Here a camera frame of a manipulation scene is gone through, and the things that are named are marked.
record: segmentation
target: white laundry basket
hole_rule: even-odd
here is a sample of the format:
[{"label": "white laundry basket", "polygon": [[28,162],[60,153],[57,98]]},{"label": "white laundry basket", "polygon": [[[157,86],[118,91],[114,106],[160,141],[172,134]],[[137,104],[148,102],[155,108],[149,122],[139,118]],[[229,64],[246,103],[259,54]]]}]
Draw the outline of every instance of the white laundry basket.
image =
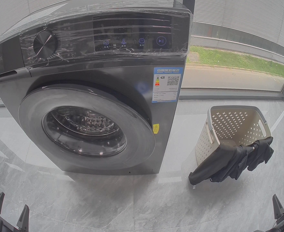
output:
[{"label": "white laundry basket", "polygon": [[268,123],[257,107],[213,106],[195,147],[198,165],[220,144],[250,145],[270,136]]}]

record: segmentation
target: road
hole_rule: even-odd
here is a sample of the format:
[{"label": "road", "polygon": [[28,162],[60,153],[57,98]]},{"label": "road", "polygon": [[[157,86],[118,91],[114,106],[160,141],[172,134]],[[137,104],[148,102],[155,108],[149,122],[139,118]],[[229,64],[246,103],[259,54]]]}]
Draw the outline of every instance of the road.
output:
[{"label": "road", "polygon": [[182,87],[243,88],[280,91],[284,78],[265,73],[186,65]]}]

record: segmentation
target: building facade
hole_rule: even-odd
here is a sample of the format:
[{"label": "building facade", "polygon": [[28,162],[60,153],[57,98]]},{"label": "building facade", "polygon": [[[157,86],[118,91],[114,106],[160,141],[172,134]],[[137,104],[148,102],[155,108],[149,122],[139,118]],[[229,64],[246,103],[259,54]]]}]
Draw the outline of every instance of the building facade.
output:
[{"label": "building facade", "polygon": [[284,0],[195,0],[191,44],[284,64]]}]

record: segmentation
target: qr code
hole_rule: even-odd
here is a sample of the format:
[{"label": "qr code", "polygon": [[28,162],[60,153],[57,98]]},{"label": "qr code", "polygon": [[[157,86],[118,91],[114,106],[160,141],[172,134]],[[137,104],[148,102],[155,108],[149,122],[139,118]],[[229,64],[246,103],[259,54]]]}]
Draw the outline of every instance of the qr code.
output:
[{"label": "qr code", "polygon": [[179,76],[168,76],[167,86],[175,86],[179,84]]}]

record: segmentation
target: black clothing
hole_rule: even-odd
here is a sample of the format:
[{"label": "black clothing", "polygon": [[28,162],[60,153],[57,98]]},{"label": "black clothing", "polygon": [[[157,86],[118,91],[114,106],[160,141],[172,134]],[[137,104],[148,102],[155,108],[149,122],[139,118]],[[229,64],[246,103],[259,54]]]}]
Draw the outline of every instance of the black clothing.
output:
[{"label": "black clothing", "polygon": [[273,137],[268,137],[248,146],[220,144],[193,173],[189,174],[189,181],[192,185],[209,178],[212,182],[222,182],[228,176],[237,180],[245,168],[248,167],[247,169],[252,171],[263,161],[268,162],[274,152],[270,147],[272,141]]}]

